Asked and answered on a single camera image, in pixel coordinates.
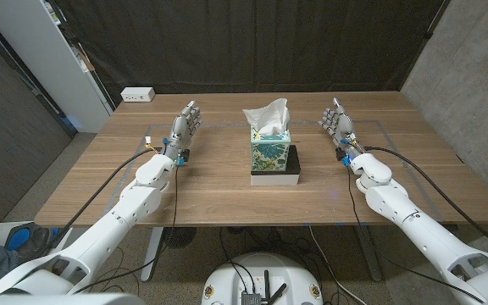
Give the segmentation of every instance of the power strip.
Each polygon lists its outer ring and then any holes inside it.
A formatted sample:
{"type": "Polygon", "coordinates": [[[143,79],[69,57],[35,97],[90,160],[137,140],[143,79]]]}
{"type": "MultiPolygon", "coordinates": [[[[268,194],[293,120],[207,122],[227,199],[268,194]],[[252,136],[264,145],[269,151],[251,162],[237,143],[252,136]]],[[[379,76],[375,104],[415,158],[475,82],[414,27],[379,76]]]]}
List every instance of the power strip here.
{"type": "Polygon", "coordinates": [[[124,102],[151,102],[156,92],[152,87],[126,87],[120,95],[124,102]]]}

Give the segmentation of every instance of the table top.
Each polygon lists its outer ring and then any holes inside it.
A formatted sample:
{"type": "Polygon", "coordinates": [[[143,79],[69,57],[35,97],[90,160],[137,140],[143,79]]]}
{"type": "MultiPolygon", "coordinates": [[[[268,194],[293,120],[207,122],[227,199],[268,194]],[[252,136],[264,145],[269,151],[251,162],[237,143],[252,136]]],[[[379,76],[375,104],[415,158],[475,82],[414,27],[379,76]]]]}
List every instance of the table top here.
{"type": "MultiPolygon", "coordinates": [[[[144,149],[144,136],[150,135],[152,144],[161,146],[175,116],[195,100],[204,123],[189,147],[189,162],[178,170],[176,226],[355,225],[347,168],[336,161],[332,139],[317,123],[324,110],[333,107],[333,97],[351,116],[362,145],[387,147],[411,159],[470,217],[488,224],[488,189],[397,91],[178,94],[156,95],[151,103],[121,103],[35,222],[44,226],[67,223],[119,165],[144,149]],[[261,108],[280,97],[288,99],[300,180],[297,186],[251,186],[250,127],[242,109],[261,108]]],[[[374,151],[374,155],[392,169],[393,178],[431,217],[445,224],[465,222],[415,170],[385,152],[374,151]]],[[[123,168],[74,226],[94,224],[150,157],[143,155],[123,168]]],[[[390,224],[367,206],[355,186],[356,178],[352,174],[352,194],[361,222],[390,224]]],[[[172,225],[172,182],[159,209],[139,225],[172,225]]]]}

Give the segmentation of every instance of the floral tissue box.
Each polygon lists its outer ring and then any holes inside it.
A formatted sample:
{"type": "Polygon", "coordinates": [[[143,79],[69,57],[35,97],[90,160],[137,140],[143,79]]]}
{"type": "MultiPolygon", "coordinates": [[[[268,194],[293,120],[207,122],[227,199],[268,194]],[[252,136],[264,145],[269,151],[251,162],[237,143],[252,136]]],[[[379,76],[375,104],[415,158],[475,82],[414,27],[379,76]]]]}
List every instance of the floral tissue box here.
{"type": "Polygon", "coordinates": [[[252,127],[252,171],[286,170],[289,129],[276,136],[259,135],[252,127]]]}

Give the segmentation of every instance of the white tissue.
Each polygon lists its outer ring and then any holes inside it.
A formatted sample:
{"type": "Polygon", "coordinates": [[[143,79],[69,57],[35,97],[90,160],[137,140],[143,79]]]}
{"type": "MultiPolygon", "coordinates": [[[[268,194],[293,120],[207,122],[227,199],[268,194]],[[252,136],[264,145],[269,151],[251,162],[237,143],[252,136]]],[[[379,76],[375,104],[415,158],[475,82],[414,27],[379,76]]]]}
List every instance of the white tissue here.
{"type": "Polygon", "coordinates": [[[259,135],[273,136],[286,131],[289,122],[287,99],[278,98],[269,106],[259,109],[243,109],[247,122],[259,135]]]}

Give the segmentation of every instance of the robotic arm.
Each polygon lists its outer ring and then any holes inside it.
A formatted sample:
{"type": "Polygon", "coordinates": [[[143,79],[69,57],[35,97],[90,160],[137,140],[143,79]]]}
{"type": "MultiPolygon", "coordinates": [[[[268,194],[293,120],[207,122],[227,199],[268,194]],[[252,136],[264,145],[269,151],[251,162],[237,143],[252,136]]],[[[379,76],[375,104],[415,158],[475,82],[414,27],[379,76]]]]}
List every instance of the robotic arm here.
{"type": "MultiPolygon", "coordinates": [[[[488,252],[469,247],[417,207],[406,190],[391,178],[388,166],[367,153],[358,143],[352,121],[334,99],[319,124],[333,137],[336,157],[349,166],[358,189],[376,213],[397,225],[434,265],[446,283],[488,304],[488,252]]],[[[461,304],[480,304],[452,289],[461,304]]]]}
{"type": "Polygon", "coordinates": [[[202,123],[200,110],[194,106],[190,102],[176,117],[160,154],[136,171],[136,178],[107,214],[64,250],[23,263],[5,275],[0,294],[13,288],[32,295],[69,295],[90,284],[127,232],[159,207],[169,177],[187,158],[191,137],[202,123]],[[61,274],[48,271],[57,261],[66,264],[61,274]]]}

